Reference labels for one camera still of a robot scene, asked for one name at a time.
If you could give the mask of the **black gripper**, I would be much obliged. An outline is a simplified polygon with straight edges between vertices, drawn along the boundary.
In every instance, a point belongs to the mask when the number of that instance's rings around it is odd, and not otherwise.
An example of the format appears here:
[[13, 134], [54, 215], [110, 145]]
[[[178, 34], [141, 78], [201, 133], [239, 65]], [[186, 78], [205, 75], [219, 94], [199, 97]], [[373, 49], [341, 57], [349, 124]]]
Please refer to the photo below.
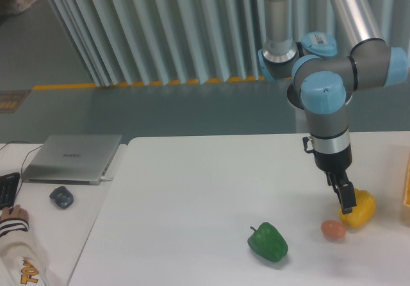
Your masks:
[[[308, 142], [311, 137], [303, 137], [304, 151], [306, 153], [312, 153], [315, 159], [316, 166], [327, 172], [327, 184], [332, 187], [334, 193], [338, 197], [338, 201], [341, 205], [342, 214], [350, 214], [353, 208], [357, 205], [354, 192], [354, 186], [349, 180], [346, 169], [352, 163], [352, 152], [350, 144], [343, 150], [337, 153], [321, 153], [315, 149], [308, 150]], [[332, 172], [342, 172], [338, 179], [337, 174]]]

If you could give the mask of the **cream sleeved forearm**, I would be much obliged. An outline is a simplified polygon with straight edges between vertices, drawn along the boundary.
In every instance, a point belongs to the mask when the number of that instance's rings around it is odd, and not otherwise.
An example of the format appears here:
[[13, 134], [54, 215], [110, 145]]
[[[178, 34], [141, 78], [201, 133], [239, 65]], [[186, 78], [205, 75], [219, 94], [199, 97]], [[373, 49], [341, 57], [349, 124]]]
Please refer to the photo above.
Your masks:
[[1, 285], [49, 285], [44, 256], [22, 218], [1, 221]]

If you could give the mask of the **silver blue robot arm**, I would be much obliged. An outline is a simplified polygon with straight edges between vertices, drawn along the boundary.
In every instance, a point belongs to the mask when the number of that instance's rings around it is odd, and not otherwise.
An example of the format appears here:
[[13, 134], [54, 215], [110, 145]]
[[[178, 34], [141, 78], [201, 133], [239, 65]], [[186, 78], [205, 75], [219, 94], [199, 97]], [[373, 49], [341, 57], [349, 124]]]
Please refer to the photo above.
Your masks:
[[352, 162], [347, 102], [357, 90], [404, 82], [409, 61], [402, 48], [387, 45], [367, 0], [330, 1], [345, 31], [348, 56], [339, 57], [325, 33], [295, 41], [291, 0], [264, 0], [266, 38], [258, 55], [266, 79], [292, 78], [288, 100], [304, 111], [309, 131], [304, 149], [349, 214], [356, 197], [346, 173]]

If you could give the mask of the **person's hand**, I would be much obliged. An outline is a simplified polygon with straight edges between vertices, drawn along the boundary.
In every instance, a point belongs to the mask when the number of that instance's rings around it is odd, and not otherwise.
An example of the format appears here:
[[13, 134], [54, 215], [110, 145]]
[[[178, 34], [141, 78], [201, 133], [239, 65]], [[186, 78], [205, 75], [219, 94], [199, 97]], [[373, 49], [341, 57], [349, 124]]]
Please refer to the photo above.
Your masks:
[[1, 222], [9, 220], [19, 220], [28, 224], [28, 211], [22, 208], [20, 205], [15, 205], [13, 207], [4, 207], [1, 212]]

